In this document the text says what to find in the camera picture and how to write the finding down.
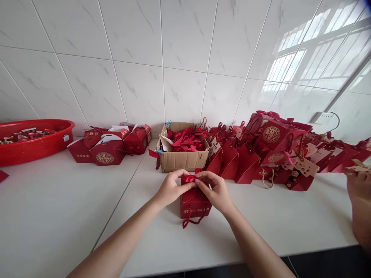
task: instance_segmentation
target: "hand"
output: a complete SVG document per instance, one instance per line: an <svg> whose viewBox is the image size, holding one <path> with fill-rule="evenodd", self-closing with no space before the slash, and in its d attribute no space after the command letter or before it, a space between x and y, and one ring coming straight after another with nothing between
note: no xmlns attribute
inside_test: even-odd
<svg viewBox="0 0 371 278"><path fill-rule="evenodd" d="M192 187L197 186L194 182L186 183L181 186L177 185L176 181L178 178L187 175L190 175L190 173L184 169L176 170L167 174L160 189L153 197L153 200L160 205L161 209L174 202L184 192L187 192Z"/></svg>
<svg viewBox="0 0 371 278"><path fill-rule="evenodd" d="M347 189L349 196L371 202L371 172L356 172L353 169L345 170L347 175Z"/></svg>
<svg viewBox="0 0 371 278"><path fill-rule="evenodd" d="M222 177L210 171L200 172L195 174L195 177L197 186L218 211L225 215L235 207ZM205 183L210 183L212 190Z"/></svg>

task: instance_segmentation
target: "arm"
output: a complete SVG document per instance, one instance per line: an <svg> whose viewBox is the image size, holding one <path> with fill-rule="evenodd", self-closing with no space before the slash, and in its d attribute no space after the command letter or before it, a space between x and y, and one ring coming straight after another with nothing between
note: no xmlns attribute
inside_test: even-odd
<svg viewBox="0 0 371 278"><path fill-rule="evenodd" d="M117 231L86 257L67 278L117 278L156 215L180 195L195 187L195 183L182 186L176 180L189 175L185 170L169 173L156 195L130 217Z"/></svg>
<svg viewBox="0 0 371 278"><path fill-rule="evenodd" d="M347 170L347 189L352 203L353 233L371 256L371 173Z"/></svg>
<svg viewBox="0 0 371 278"><path fill-rule="evenodd" d="M254 230L232 202L223 178L209 171L196 174L197 186L227 219L254 277L292 277L291 270ZM205 185L210 183L212 190Z"/></svg>

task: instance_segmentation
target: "gold circular logo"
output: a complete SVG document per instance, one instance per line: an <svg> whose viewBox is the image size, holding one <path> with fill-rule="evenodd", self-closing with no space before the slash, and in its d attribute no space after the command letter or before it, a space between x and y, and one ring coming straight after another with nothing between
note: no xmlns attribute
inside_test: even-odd
<svg viewBox="0 0 371 278"><path fill-rule="evenodd" d="M280 137L279 128L275 126L267 127L263 132L263 139L268 143L275 143Z"/></svg>
<svg viewBox="0 0 371 278"><path fill-rule="evenodd" d="M285 157L285 153L284 152L279 152L279 153L272 154L268 158L268 161L269 162L277 162L277 161L283 159L284 157Z"/></svg>
<svg viewBox="0 0 371 278"><path fill-rule="evenodd" d="M103 164L111 164L115 160L115 158L109 153L98 153L96 158Z"/></svg>

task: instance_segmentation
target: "brown cardboard box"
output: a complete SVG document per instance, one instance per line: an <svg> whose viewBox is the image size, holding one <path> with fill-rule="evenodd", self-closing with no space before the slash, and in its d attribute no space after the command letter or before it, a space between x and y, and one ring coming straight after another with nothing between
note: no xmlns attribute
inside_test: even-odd
<svg viewBox="0 0 371 278"><path fill-rule="evenodd" d="M170 128L172 131L180 131L188 127L195 127L194 123L172 122ZM166 125L163 125L161 135L166 131ZM204 168L209 155L209 144L206 140L204 151L197 152L163 152L160 156L161 170L163 173L172 172L178 169L194 171L196 168ZM158 139L157 149L160 149L161 140Z"/></svg>

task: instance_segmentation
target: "red plastic basket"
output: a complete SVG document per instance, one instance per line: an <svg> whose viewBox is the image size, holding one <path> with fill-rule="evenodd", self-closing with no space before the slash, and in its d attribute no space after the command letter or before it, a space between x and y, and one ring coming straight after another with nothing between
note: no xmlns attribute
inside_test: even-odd
<svg viewBox="0 0 371 278"><path fill-rule="evenodd" d="M0 138L12 136L23 129L61 130L40 138L0 145L0 167L34 161L63 151L73 141L75 123L68 120L27 120L0 124Z"/></svg>

